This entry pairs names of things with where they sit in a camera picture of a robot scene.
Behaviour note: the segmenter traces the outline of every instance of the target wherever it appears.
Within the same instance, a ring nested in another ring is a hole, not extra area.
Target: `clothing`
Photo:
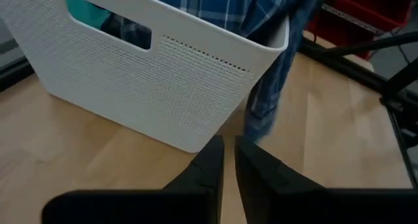
[[[160,1],[261,44],[289,16],[289,47],[253,88],[246,109],[244,136],[257,141],[268,134],[274,122],[280,91],[317,0]],[[144,40],[151,36],[146,27],[115,14],[106,21],[102,30],[142,48]]]
[[[65,0],[71,16],[76,20],[100,29],[103,22],[110,16],[110,12],[96,7],[85,0]]]

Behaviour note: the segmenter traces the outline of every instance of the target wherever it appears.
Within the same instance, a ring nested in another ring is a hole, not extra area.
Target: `black metal frame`
[[[380,102],[387,107],[411,183],[414,188],[417,188],[417,179],[413,175],[407,149],[418,145],[418,136],[411,137],[404,133],[404,130],[418,135],[418,95],[406,89],[412,82],[418,80],[418,59],[412,61],[392,78],[386,79],[343,57],[411,42],[418,42],[418,32],[364,42],[350,47],[329,49],[304,39],[299,52],[381,94]]]
[[[0,92],[20,82],[33,74],[31,64],[26,57],[21,57],[9,63],[0,70]]]

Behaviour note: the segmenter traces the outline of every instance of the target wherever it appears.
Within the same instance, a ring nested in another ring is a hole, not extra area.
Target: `black cable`
[[[398,29],[397,31],[395,31],[395,32],[393,32],[393,30],[392,30],[392,31],[390,31],[390,33],[391,33],[391,35],[392,35],[392,36],[394,36],[394,35],[395,35],[395,34],[397,34],[400,30],[402,30],[402,28],[399,28],[399,29]],[[410,64],[411,62],[409,61],[408,57],[406,56],[406,54],[405,54],[405,52],[404,52],[404,49],[403,49],[400,45],[398,45],[398,49],[399,49],[400,53],[402,54],[402,56],[404,56],[404,59],[405,59],[406,63],[407,63],[407,64]]]
[[[374,56],[374,54],[376,54],[378,51],[379,51],[379,50],[374,50],[374,51],[372,51],[372,53],[370,54],[370,56],[369,56],[368,58],[369,58],[369,59],[371,59],[371,58]]]

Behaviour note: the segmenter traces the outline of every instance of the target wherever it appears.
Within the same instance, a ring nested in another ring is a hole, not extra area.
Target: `plaid fabric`
[[[268,134],[280,91],[316,0],[160,0],[214,25],[263,43],[286,15],[291,19],[287,51],[282,53],[253,88],[246,109],[244,135],[253,141]],[[147,48],[151,32],[131,20],[111,15],[102,30]]]

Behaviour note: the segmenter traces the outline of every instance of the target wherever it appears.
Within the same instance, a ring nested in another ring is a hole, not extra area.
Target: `wooden floor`
[[[298,54],[272,134],[261,146],[328,187],[411,187],[378,95]],[[245,223],[233,135],[225,136],[222,223]],[[42,206],[72,189],[159,189],[195,156],[55,98],[36,76],[0,93],[0,223],[38,223]]]

